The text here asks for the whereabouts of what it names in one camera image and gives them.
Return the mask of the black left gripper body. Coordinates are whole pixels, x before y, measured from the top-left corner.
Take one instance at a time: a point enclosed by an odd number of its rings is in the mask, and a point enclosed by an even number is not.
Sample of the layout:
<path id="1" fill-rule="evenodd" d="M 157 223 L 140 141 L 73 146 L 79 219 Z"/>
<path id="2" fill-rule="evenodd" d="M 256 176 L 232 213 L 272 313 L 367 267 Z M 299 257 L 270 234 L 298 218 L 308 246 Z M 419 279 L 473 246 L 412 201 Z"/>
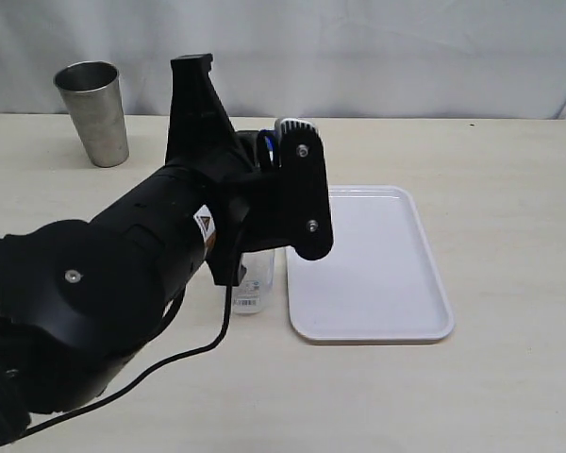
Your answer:
<path id="1" fill-rule="evenodd" d="M 191 181 L 213 216 L 207 264 L 214 283 L 224 286 L 239 282 L 241 254 L 277 249 L 283 240 L 266 205 L 275 177 L 255 158 L 258 132 L 234 129 L 209 78 L 212 62 L 211 54 L 171 60 L 165 165 Z"/>

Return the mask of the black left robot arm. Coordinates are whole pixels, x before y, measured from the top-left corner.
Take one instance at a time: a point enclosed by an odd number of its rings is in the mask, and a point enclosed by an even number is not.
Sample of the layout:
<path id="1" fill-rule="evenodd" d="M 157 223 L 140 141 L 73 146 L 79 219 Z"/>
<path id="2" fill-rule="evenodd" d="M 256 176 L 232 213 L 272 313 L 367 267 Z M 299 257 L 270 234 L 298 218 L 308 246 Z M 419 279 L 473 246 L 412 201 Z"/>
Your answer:
<path id="1" fill-rule="evenodd" d="M 112 379 L 177 315 L 207 266 L 231 288 L 247 252 L 288 243 L 273 200 L 281 166 L 263 132 L 236 131 L 209 74 L 172 61 L 161 168 L 90 221 L 0 238 L 0 446 L 107 405 Z"/>

